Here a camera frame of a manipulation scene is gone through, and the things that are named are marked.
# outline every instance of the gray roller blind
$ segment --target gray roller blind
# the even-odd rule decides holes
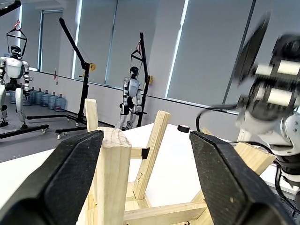
[[[42,65],[41,71],[46,73],[58,73],[60,55],[61,26],[59,18],[62,12],[44,13],[42,35]]]
[[[257,63],[269,64],[276,40],[283,33],[300,34],[299,9],[300,1],[295,0],[256,1],[247,37],[252,35],[261,17],[267,11],[271,12],[268,29],[256,58]],[[252,83],[252,81],[246,81],[239,88],[232,83],[226,102],[236,102],[241,94],[248,94]]]
[[[110,48],[116,0],[83,0],[79,26],[78,46],[86,61],[95,63],[97,69],[90,72],[89,81],[104,84]],[[75,64],[75,79],[83,70],[78,58]]]
[[[153,42],[156,15],[160,0],[119,0],[112,39],[107,84],[123,86],[130,69],[130,54],[136,49],[140,32],[144,33],[146,57],[149,59]],[[134,60],[133,66],[140,67]],[[144,80],[143,68],[139,80]]]
[[[27,37],[27,45],[23,59],[27,61],[32,68],[38,66],[38,40],[41,12],[36,10],[32,4],[23,4],[22,6],[22,31]],[[21,40],[21,48],[24,47],[24,41]]]
[[[252,1],[190,0],[169,98],[222,103]]]

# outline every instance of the blue water jug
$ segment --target blue water jug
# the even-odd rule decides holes
[[[31,90],[30,90],[30,102],[31,102],[32,105],[34,104],[34,101],[35,101],[35,93],[36,93],[36,91],[34,90],[34,87],[31,87]]]
[[[49,97],[51,95],[48,94],[48,90],[45,91],[45,94],[42,95],[41,106],[48,107]]]
[[[29,96],[23,95],[23,106],[31,106],[31,93],[29,93]]]
[[[55,92],[53,92],[53,95],[49,97],[48,102],[48,109],[55,109],[55,100],[58,98],[58,96],[55,95]]]
[[[64,112],[66,110],[66,100],[61,96],[55,99],[54,110],[57,112]]]
[[[36,105],[41,104],[42,95],[43,95],[42,89],[39,88],[38,91],[35,93],[35,97],[34,97],[34,102]]]
[[[10,104],[15,104],[15,91],[14,90],[9,91],[9,102],[10,102]]]

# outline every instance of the white humanoid robot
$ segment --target white humanoid robot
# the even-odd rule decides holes
[[[123,83],[123,103],[120,104],[121,113],[120,120],[116,124],[116,128],[123,129],[124,123],[130,112],[130,119],[127,121],[126,129],[131,129],[136,116],[142,113],[142,95],[143,90],[141,88],[141,83],[138,81],[137,77],[139,74],[139,69],[137,67],[130,68],[130,77],[124,78]]]
[[[0,127],[8,125],[7,118],[7,105],[4,104],[6,91],[15,90],[15,103],[16,113],[18,114],[19,120],[23,123],[21,129],[27,128],[25,123],[25,113],[23,111],[23,94],[26,98],[29,98],[29,64],[26,61],[22,61],[20,47],[13,45],[11,46],[11,57],[0,58]],[[10,78],[10,82],[5,85],[4,75]],[[17,79],[24,76],[24,91],[18,85]]]

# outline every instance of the black metal stand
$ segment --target black metal stand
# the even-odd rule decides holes
[[[60,134],[65,133],[65,132],[72,132],[72,131],[77,131],[77,130],[86,130],[87,127],[80,127],[79,123],[86,125],[86,120],[84,119],[84,101],[88,97],[88,90],[89,90],[89,85],[88,85],[88,80],[89,80],[89,71],[90,71],[90,64],[84,61],[81,53],[79,52],[79,49],[77,48],[69,30],[67,29],[67,26],[65,24],[65,21],[63,18],[60,18],[60,25],[62,29],[64,30],[67,38],[69,39],[69,42],[71,43],[72,47],[74,48],[74,51],[77,54],[77,57],[79,58],[81,62],[82,69],[85,70],[84,74],[84,79],[83,79],[83,86],[82,86],[82,93],[81,93],[81,100],[80,100],[80,107],[79,107],[79,113],[77,116],[73,115],[67,115],[67,114],[61,114],[61,115],[47,115],[47,116],[28,116],[28,120],[34,120],[34,119],[44,119],[44,118],[57,118],[57,117],[65,117],[68,118],[69,120],[74,120],[76,121],[76,128],[66,128],[66,129],[56,129],[55,133],[57,134],[57,138],[60,139]]]
[[[0,134],[0,139],[12,137],[12,136],[16,136],[16,135],[22,135],[22,134],[37,131],[37,130],[42,130],[43,133],[46,133],[48,128],[49,128],[49,125],[44,124],[44,125],[40,125],[40,126],[36,126],[36,127],[28,127],[26,129],[19,129],[19,130],[7,132],[4,134]]]
[[[150,81],[150,76],[148,75],[148,68],[147,68],[147,60],[146,60],[146,51],[145,51],[145,44],[144,44],[144,34],[141,32],[140,33],[140,44],[141,44],[141,52],[142,52],[142,58],[138,58],[134,55],[131,55],[131,57],[135,58],[136,60],[139,60],[143,63],[143,67],[144,67],[144,72],[145,72],[145,87],[144,87],[144,94],[142,95],[142,112],[138,114],[139,119],[137,122],[136,127],[140,127],[142,124],[142,119],[143,119],[143,115],[147,114],[146,112],[144,112],[144,107],[145,107],[145,103],[146,103],[146,96],[148,93],[148,87],[149,87],[149,81]]]

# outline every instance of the white table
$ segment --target white table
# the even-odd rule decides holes
[[[125,131],[133,147],[146,147],[153,124]],[[53,150],[0,163],[0,208],[20,184],[48,158]],[[128,181],[135,181],[141,159],[130,162]],[[276,168],[269,166],[261,178],[274,186]],[[285,192],[294,194],[288,183],[281,181]],[[152,206],[187,203],[200,190],[189,134],[177,131],[177,126],[168,124],[155,166],[147,187],[147,196]]]

